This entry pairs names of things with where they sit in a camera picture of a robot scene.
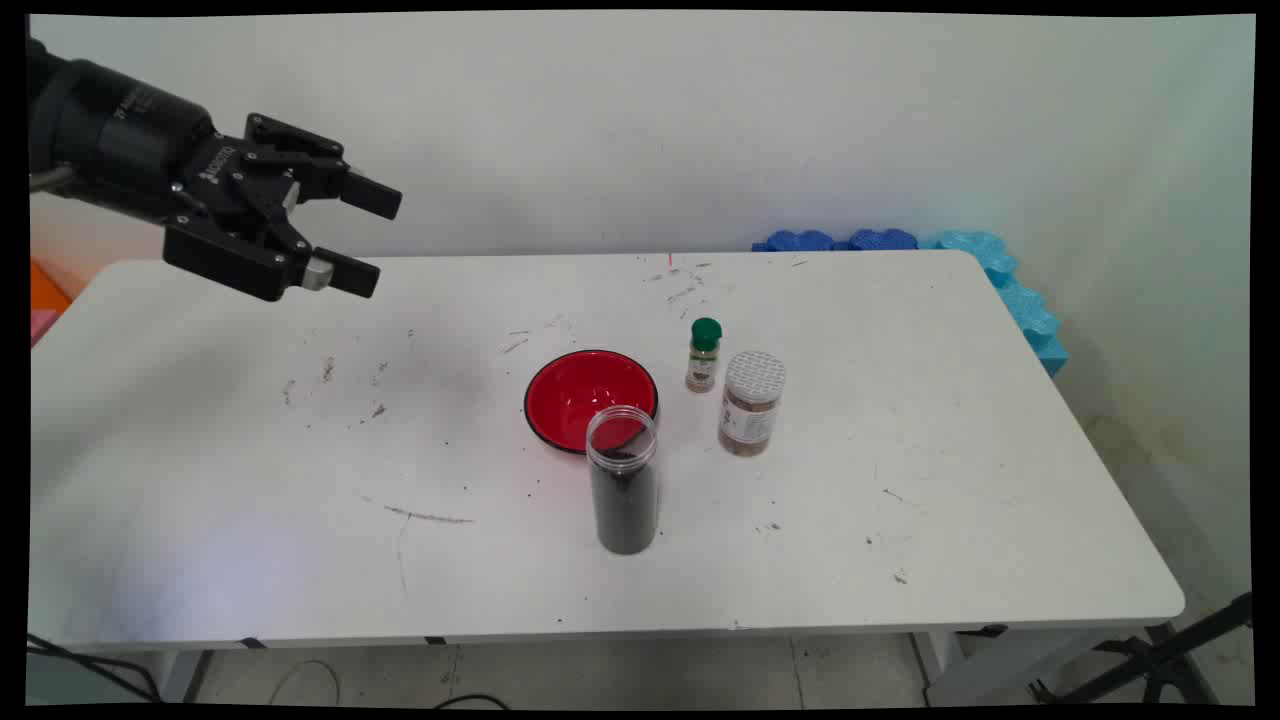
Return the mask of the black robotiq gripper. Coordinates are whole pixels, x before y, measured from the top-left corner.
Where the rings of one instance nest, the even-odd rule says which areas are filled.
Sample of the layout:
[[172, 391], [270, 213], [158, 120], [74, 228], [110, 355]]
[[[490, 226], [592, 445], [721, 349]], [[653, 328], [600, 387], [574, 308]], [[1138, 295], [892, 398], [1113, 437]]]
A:
[[195, 101], [38, 40], [28, 42], [28, 158], [35, 174], [70, 173], [54, 193], [160, 225], [165, 263], [269, 302], [294, 287], [370, 299], [381, 270], [310, 243], [291, 224], [285, 183], [274, 201], [247, 202], [243, 178], [284, 177], [298, 202], [335, 199], [388, 220], [402, 202], [334, 138], [261, 114], [232, 133]]

